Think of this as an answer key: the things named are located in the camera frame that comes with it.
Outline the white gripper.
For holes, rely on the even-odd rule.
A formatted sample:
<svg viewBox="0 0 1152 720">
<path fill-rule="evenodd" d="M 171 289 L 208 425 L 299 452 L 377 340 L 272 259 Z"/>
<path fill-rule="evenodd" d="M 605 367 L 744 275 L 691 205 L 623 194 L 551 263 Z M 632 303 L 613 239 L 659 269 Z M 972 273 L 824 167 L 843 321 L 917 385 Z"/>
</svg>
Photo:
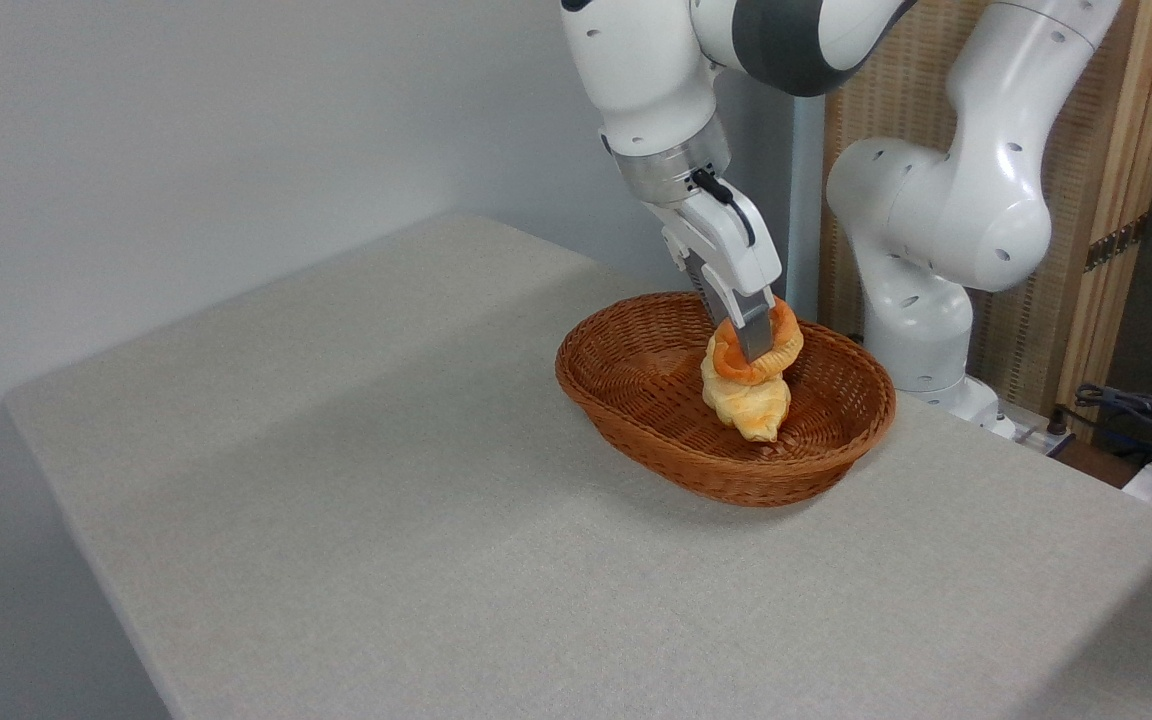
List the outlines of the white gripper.
<svg viewBox="0 0 1152 720">
<path fill-rule="evenodd" d="M 733 323 L 742 355 L 753 365 L 774 344 L 771 287 L 782 266 L 753 200 L 728 183 L 692 187 L 684 200 L 645 209 L 662 223 L 673 263 L 689 276 L 710 323 Z"/>
</svg>

